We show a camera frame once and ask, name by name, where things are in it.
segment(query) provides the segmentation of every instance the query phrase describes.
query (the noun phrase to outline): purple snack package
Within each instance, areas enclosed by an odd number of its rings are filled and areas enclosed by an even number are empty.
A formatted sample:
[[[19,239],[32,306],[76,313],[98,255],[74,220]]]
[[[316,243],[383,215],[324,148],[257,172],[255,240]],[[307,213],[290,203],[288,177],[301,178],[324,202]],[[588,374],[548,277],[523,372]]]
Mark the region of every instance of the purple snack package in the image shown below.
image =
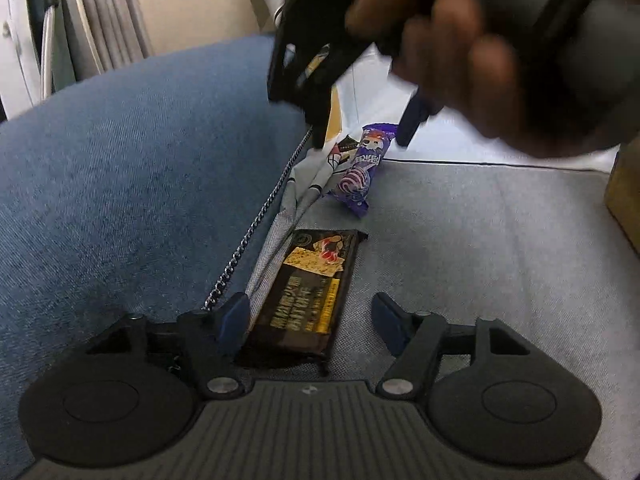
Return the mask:
[[[396,136],[396,124],[367,124],[356,150],[351,168],[329,194],[336,197],[362,218],[369,209],[367,194],[378,165]]]

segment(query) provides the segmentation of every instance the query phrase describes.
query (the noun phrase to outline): brown box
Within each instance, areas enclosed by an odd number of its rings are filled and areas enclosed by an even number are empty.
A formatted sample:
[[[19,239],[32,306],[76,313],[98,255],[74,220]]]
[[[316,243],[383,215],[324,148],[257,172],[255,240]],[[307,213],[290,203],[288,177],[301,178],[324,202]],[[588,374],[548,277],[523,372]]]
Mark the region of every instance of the brown box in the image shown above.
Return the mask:
[[[605,204],[640,252],[640,136],[620,148],[607,184]]]

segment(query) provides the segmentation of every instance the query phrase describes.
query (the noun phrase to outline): human hand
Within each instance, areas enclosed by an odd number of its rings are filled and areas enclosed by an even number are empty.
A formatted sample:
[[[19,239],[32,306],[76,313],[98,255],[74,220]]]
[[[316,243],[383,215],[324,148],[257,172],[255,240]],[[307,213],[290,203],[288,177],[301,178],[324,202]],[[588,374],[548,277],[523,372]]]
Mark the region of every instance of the human hand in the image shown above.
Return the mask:
[[[436,0],[431,17],[417,16],[420,0],[356,0],[348,29],[375,38],[402,20],[401,55],[392,72],[417,84],[432,102],[462,112],[489,138],[539,158],[573,156],[619,141],[601,131],[553,135],[526,123],[518,60],[503,38],[488,34],[477,0]]]

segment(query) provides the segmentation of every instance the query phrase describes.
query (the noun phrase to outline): black snack package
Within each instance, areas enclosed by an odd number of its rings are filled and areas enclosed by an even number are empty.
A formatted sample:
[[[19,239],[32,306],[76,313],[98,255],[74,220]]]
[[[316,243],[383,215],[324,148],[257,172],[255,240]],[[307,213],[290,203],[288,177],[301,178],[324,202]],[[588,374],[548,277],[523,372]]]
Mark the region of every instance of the black snack package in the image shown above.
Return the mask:
[[[236,364],[283,368],[312,360],[327,373],[358,244],[366,238],[356,230],[294,231]]]

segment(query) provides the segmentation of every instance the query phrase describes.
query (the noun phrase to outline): metal chain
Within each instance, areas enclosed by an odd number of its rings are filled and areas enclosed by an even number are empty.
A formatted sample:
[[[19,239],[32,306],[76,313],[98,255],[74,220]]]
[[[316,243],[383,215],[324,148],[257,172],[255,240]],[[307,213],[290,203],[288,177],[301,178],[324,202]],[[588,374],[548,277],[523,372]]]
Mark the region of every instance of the metal chain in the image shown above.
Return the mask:
[[[289,172],[291,171],[291,168],[293,168],[293,165],[295,164],[296,159],[298,158],[298,155],[300,154],[300,152],[302,152],[310,136],[311,136],[311,128],[308,129],[305,137],[302,139],[302,141],[300,142],[296,150],[291,155],[291,158],[287,162],[287,165],[284,167],[284,170],[282,171],[282,174],[280,175],[278,182],[273,188],[273,191],[271,191],[267,200],[264,202],[264,204],[262,204],[262,207],[260,208],[260,211],[254,218],[254,221],[251,222],[251,225],[249,226],[246,233],[242,237],[242,241],[240,242],[240,245],[238,245],[238,248],[236,248],[236,250],[234,251],[234,254],[231,256],[231,259],[229,260],[228,264],[226,264],[225,270],[223,270],[222,274],[220,274],[220,277],[218,278],[216,285],[213,286],[213,290],[209,293],[207,299],[204,302],[204,305],[202,307],[203,310],[212,310],[216,306],[216,303],[218,302],[222,294],[224,293],[226,286],[231,280],[231,276],[233,275],[234,271],[236,270],[236,267],[238,266],[242,253],[244,253],[244,250],[249,244],[249,240],[253,236],[260,222],[262,222],[262,220],[264,219],[264,216],[267,214],[267,210],[270,208],[271,204],[276,199],[278,192],[280,191],[280,188],[283,186],[283,184],[286,182],[287,178],[289,177]]]

